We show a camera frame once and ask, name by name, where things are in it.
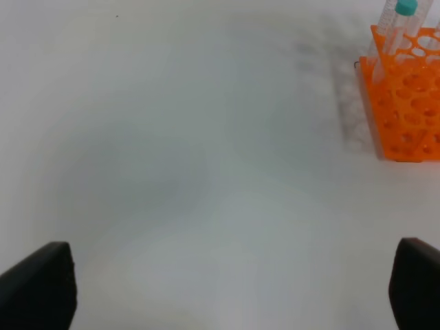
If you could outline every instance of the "white table surface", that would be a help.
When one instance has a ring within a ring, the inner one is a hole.
[[[382,5],[3,0],[0,271],[69,241],[73,330],[396,329],[395,248],[440,246],[440,167],[364,136]]]

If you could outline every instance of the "black object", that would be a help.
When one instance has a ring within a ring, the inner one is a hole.
[[[0,330],[67,330],[76,310],[68,243],[49,243],[0,276]]]
[[[400,330],[440,329],[440,251],[419,239],[402,239],[388,293]]]

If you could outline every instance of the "test tube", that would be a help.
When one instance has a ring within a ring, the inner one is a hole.
[[[395,55],[396,51],[402,45],[404,39],[404,33],[408,28],[408,22],[411,16],[414,15],[417,9],[417,0],[398,0],[393,22],[391,23],[386,33],[386,39],[383,53],[388,55]],[[384,68],[382,63],[376,62],[373,70],[373,83],[378,83],[384,77]]]
[[[376,33],[381,36],[386,35],[386,31],[393,21],[393,16],[395,13],[397,0],[386,0],[382,14],[380,15],[379,23],[377,23]],[[376,42],[374,39],[370,43],[368,48],[368,53],[366,55],[366,62],[368,65],[373,65],[379,58],[379,53],[377,52]]]
[[[406,34],[408,36],[417,36],[421,26],[424,24],[426,17],[428,16],[429,9],[431,9],[433,0],[418,0],[417,10],[414,16],[412,16],[408,22],[406,28]]]

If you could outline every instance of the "orange test tube rack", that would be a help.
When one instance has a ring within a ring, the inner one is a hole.
[[[423,27],[396,55],[381,50],[385,37],[371,26],[385,77],[372,82],[373,65],[360,58],[360,88],[376,147],[397,162],[440,160],[440,45],[435,29]]]

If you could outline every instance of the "tube cap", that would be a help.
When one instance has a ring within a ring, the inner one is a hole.
[[[396,13],[402,16],[412,16],[417,6],[417,0],[399,0],[396,4]]]

